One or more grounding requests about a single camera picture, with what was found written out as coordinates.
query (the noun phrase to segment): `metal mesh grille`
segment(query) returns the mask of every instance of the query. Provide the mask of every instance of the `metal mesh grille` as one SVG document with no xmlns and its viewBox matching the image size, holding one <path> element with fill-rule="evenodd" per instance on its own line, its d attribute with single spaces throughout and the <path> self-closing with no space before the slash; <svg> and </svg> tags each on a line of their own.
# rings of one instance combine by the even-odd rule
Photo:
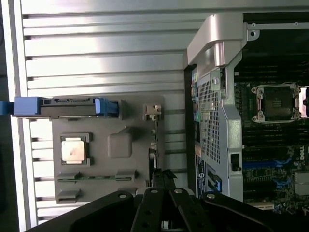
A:
<svg viewBox="0 0 309 232">
<path fill-rule="evenodd" d="M 218 92 L 211 90 L 211 83 L 208 81 L 198 87 L 198 94 L 202 152 L 220 163 Z"/>
</svg>

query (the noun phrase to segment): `cpu socket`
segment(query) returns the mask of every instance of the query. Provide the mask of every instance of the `cpu socket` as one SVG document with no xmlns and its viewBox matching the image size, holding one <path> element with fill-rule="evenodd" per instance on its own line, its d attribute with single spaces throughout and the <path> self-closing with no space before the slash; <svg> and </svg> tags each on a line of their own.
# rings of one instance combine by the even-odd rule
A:
<svg viewBox="0 0 309 232">
<path fill-rule="evenodd" d="M 89 133 L 72 133 L 61 135 L 62 165 L 90 166 Z"/>
<path fill-rule="evenodd" d="M 296 83 L 279 85 L 260 85 L 251 89 L 256 94 L 256 123 L 288 123 L 301 117 L 299 93 L 301 87 Z"/>
</svg>

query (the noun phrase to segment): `circuit board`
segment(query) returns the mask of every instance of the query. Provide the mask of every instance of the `circuit board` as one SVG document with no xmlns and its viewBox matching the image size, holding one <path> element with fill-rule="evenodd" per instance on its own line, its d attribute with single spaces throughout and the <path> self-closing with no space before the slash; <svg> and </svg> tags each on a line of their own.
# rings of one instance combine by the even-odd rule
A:
<svg viewBox="0 0 309 232">
<path fill-rule="evenodd" d="M 244 60 L 234 72 L 242 119 L 244 201 L 269 203 L 279 214 L 306 214 L 309 119 L 298 101 L 301 87 L 308 96 L 309 63 L 301 57 Z M 299 175 L 308 178 L 300 182 Z"/>
</svg>

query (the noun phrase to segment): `blue latch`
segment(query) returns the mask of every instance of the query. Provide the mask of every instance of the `blue latch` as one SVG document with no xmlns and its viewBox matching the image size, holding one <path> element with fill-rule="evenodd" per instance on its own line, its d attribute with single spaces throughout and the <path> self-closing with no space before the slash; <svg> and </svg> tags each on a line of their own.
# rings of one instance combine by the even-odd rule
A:
<svg viewBox="0 0 309 232">
<path fill-rule="evenodd" d="M 39 97 L 15 97 L 14 115 L 39 115 L 40 100 Z"/>
<path fill-rule="evenodd" d="M 110 114 L 117 115 L 119 113 L 118 104 L 111 102 L 104 98 L 95 99 L 96 114 L 102 116 L 109 116 Z"/>
<path fill-rule="evenodd" d="M 0 101 L 0 115 L 12 115 L 14 111 L 14 102 Z"/>
</svg>

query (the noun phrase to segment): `green circuit strip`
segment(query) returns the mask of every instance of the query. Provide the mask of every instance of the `green circuit strip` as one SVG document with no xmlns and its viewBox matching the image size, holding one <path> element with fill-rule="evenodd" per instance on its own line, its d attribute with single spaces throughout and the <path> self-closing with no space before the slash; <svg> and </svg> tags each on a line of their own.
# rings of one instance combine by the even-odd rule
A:
<svg viewBox="0 0 309 232">
<path fill-rule="evenodd" d="M 130 181 L 131 177 L 116 177 L 116 176 L 80 176 L 74 179 L 58 179 L 58 182 L 77 182 L 77 181 L 91 181 L 91 180 L 116 180 L 116 181 Z"/>
</svg>

